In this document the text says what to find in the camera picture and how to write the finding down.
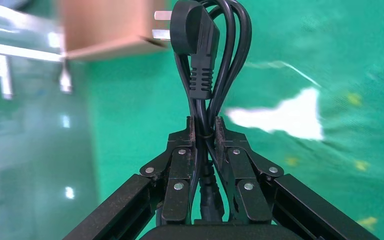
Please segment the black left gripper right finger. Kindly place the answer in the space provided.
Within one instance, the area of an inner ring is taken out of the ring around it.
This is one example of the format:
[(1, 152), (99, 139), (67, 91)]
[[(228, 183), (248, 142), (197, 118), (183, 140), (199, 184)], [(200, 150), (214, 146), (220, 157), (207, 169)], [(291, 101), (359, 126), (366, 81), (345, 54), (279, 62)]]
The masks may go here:
[(232, 240), (373, 240), (375, 236), (277, 164), (243, 133), (215, 120), (215, 166), (226, 192)]

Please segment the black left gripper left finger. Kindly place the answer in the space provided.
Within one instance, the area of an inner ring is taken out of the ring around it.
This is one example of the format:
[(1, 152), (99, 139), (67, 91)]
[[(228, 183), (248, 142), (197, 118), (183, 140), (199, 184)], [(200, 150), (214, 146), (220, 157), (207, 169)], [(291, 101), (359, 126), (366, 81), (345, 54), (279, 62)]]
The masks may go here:
[(191, 224), (194, 119), (168, 136), (166, 150), (140, 168), (66, 236), (66, 240), (169, 240)]

